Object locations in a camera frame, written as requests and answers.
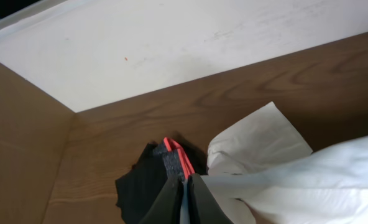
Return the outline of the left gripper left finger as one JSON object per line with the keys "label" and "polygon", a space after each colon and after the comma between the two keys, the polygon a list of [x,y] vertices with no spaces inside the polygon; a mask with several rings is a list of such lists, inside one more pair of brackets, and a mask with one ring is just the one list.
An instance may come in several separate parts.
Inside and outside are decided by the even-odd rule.
{"label": "left gripper left finger", "polygon": [[177,175],[169,177],[140,224],[179,224],[183,183]]}

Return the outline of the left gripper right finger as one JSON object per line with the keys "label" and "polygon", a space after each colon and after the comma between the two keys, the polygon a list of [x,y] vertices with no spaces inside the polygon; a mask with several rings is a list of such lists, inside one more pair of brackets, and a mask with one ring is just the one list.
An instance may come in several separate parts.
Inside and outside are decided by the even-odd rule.
{"label": "left gripper right finger", "polygon": [[189,176],[187,192],[191,224],[232,224],[200,175]]}

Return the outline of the white printed t-shirt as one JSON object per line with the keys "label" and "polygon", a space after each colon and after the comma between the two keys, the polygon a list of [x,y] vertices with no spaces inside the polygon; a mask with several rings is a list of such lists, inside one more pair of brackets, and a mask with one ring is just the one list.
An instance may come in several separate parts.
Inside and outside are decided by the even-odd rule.
{"label": "white printed t-shirt", "polygon": [[209,143],[207,166],[233,223],[368,223],[368,136],[313,152],[268,103]]}

